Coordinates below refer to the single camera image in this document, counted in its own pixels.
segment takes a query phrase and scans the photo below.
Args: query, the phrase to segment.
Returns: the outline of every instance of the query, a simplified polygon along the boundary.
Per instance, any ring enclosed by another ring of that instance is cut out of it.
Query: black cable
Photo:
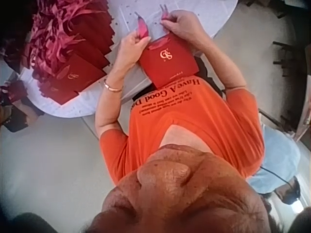
[[[265,168],[262,167],[262,166],[260,166],[260,168],[263,169],[263,170],[265,170],[265,171],[267,171],[267,172],[269,172],[269,173],[271,173],[272,175],[275,175],[275,176],[278,177],[280,180],[282,180],[283,182],[285,182],[286,184],[288,184],[288,185],[291,187],[291,189],[294,189],[294,188],[291,186],[291,184],[290,184],[289,182],[287,182],[286,180],[284,180],[282,177],[278,176],[278,175],[275,174],[274,172],[269,171],[268,169],[265,169]]]

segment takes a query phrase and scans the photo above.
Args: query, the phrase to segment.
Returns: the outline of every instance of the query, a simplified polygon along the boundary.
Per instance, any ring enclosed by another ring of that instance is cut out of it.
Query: wrist
[[[123,69],[112,68],[105,82],[107,85],[109,85],[109,87],[113,89],[122,89],[126,73],[127,72]]]
[[[206,50],[213,43],[212,39],[206,32],[199,33],[196,37],[194,46],[197,47],[200,51]]]

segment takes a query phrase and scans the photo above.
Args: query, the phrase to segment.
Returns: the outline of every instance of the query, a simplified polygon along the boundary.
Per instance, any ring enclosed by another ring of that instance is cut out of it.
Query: gold bracelet
[[[111,88],[107,83],[106,83],[106,80],[107,79],[104,79],[104,86],[105,88],[108,90],[108,91],[111,91],[111,92],[114,92],[114,93],[118,93],[118,92],[121,92],[122,89],[114,89],[114,88]]]

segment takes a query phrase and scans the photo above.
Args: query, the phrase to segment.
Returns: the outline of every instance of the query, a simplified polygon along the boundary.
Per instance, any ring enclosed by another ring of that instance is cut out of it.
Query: stack of red bags
[[[42,95],[64,104],[106,75],[112,17],[106,0],[38,0],[38,7],[22,62]]]

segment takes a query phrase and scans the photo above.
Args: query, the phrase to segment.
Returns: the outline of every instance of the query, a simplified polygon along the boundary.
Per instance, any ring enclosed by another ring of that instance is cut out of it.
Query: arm
[[[139,60],[150,39],[150,37],[146,37],[140,40],[137,32],[130,33],[122,39],[117,59],[106,79],[106,84],[109,87],[118,89],[120,92],[112,92],[107,88],[103,90],[95,115],[95,129],[99,138],[110,129],[122,131],[118,118],[121,110],[121,90],[124,77]]]
[[[205,54],[226,89],[246,87],[246,81],[238,67],[204,31],[196,14],[182,10],[173,11],[170,20],[164,20],[161,23]]]

